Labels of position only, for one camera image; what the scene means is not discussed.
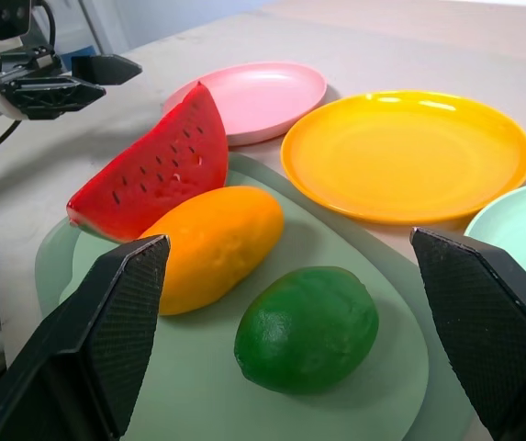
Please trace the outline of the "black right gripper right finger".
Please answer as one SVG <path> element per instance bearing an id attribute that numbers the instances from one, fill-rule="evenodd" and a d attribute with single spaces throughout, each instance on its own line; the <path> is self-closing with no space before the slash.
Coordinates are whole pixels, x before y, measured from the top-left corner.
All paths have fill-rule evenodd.
<path id="1" fill-rule="evenodd" d="M 416 228 L 436 332 L 494 441 L 526 441 L 526 271 L 505 250 Z"/>

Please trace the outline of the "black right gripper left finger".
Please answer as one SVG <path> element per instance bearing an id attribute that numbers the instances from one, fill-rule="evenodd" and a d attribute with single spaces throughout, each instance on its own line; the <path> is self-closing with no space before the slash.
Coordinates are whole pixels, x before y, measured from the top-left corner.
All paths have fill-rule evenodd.
<path id="1" fill-rule="evenodd" d="M 119 441 L 151 357 L 166 236 L 99 256 L 0 379 L 0 441 Z"/>

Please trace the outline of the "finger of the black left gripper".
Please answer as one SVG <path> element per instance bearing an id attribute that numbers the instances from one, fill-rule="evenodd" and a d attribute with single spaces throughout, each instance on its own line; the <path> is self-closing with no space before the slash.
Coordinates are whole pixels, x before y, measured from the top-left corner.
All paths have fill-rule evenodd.
<path id="1" fill-rule="evenodd" d="M 116 54 L 72 58 L 73 77 L 95 85 L 123 85 L 141 73 L 139 64 Z"/>
<path id="2" fill-rule="evenodd" d="M 71 76 L 21 78 L 1 84 L 2 96 L 27 119 L 57 119 L 106 94 L 104 87 Z"/>

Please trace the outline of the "pink plate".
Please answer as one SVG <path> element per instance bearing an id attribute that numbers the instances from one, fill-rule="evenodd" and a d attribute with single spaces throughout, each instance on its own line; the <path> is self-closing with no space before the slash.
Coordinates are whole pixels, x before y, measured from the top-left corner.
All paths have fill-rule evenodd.
<path id="1" fill-rule="evenodd" d="M 173 92 L 164 101 L 162 111 L 170 111 L 198 83 L 213 96 L 231 147 L 285 134 L 321 105 L 328 89 L 324 75 L 307 65 L 252 62 L 196 78 Z"/>

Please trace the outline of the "yellow plate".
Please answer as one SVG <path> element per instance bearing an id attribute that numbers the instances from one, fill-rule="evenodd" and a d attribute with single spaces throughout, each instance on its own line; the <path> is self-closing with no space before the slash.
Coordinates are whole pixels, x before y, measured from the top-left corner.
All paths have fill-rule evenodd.
<path id="1" fill-rule="evenodd" d="M 460 96 L 382 91 L 319 107 L 281 146 L 291 183 L 362 221 L 430 224 L 478 212 L 526 181 L 526 132 Z"/>

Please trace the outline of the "red watermelon slice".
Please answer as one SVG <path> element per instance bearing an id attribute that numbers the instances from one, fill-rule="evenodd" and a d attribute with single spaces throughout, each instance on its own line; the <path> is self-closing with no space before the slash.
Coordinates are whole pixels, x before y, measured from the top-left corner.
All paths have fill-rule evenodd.
<path id="1" fill-rule="evenodd" d="M 66 205 L 69 221 L 115 242 L 135 240 L 181 203 L 223 187 L 228 161 L 218 108 L 198 83 L 73 194 Z"/>

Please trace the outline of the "pale green tray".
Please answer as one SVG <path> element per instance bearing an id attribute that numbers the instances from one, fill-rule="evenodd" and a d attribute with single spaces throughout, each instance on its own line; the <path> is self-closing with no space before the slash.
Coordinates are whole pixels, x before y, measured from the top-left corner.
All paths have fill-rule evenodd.
<path id="1" fill-rule="evenodd" d="M 259 187 L 281 204 L 282 238 L 219 302 L 159 320 L 124 441 L 463 441 L 474 412 L 436 334 L 417 266 L 251 158 L 230 157 L 228 182 Z M 250 383 L 233 343 L 252 300 L 303 266 L 353 272 L 375 301 L 380 327 L 343 383 L 297 397 Z"/>

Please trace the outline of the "orange mango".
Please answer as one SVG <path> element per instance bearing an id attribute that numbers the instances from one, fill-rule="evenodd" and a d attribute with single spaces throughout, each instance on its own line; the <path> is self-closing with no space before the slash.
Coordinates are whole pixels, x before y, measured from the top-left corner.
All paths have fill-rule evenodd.
<path id="1" fill-rule="evenodd" d="M 222 187 L 190 198 L 141 236 L 165 235 L 170 253 L 159 313 L 174 316 L 228 294 L 273 250 L 284 230 L 279 202 L 258 187 Z"/>

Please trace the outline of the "green lime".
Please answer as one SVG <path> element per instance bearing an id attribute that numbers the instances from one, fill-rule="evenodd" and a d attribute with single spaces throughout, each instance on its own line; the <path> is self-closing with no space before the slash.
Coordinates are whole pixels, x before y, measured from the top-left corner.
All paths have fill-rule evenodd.
<path id="1" fill-rule="evenodd" d="M 307 266 L 273 282 L 244 312 L 234 341 L 243 377 L 284 394 L 315 394 L 349 377 L 379 330 L 360 279 L 337 266 Z"/>

